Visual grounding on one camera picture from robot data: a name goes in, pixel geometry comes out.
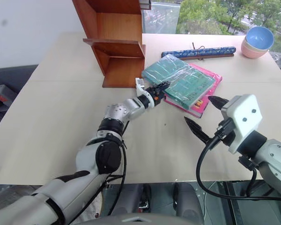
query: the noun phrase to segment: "blue bowl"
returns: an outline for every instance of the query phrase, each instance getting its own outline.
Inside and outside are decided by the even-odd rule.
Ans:
[[[247,42],[258,49],[269,49],[274,44],[274,35],[266,27],[253,27],[245,36]]]

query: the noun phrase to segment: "glass window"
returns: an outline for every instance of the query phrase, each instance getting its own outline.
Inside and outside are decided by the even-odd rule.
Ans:
[[[156,0],[143,10],[144,33],[245,35],[265,26],[281,53],[281,0]]]

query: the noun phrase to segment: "white table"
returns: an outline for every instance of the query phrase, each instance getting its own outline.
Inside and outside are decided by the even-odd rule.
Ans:
[[[39,64],[0,123],[0,183],[44,184],[75,171],[75,155],[96,134],[107,105],[134,97],[134,89],[103,89],[103,75],[84,33],[65,33]],[[257,96],[263,121],[258,131],[281,141],[281,71],[267,53],[251,60],[240,53],[243,36],[143,34],[146,67],[162,51],[235,46],[234,57],[192,60],[223,76],[215,94],[227,99]],[[132,121],[126,183],[195,180],[204,144],[189,130],[189,114],[162,102]],[[211,104],[195,119],[209,135],[222,120]],[[249,180],[251,172],[223,144],[207,154],[203,180]]]

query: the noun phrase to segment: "pink bowl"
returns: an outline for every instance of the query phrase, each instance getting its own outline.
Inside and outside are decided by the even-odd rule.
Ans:
[[[241,50],[242,50],[242,54],[244,56],[251,58],[251,59],[256,59],[260,56],[263,56],[265,53],[267,53],[267,52],[256,52],[252,49],[247,48],[243,43],[242,43]]]

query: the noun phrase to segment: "tabletop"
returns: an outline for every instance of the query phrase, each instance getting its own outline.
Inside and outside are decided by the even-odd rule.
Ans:
[[[64,33],[39,64],[0,123],[0,184],[42,185],[75,172],[76,153],[96,135],[108,105],[136,96],[135,89],[102,88],[103,75],[84,33]],[[281,71],[269,53],[248,59],[240,52],[244,36],[143,34],[145,67],[161,52],[196,47],[235,46],[234,57],[190,60],[223,77],[215,95],[231,99],[255,94],[263,115],[258,131],[281,141]],[[201,119],[161,102],[132,121],[124,139],[126,183],[196,180],[204,144],[188,116],[212,135],[222,120],[209,104]],[[202,180],[249,180],[251,172],[219,144],[202,165]]]

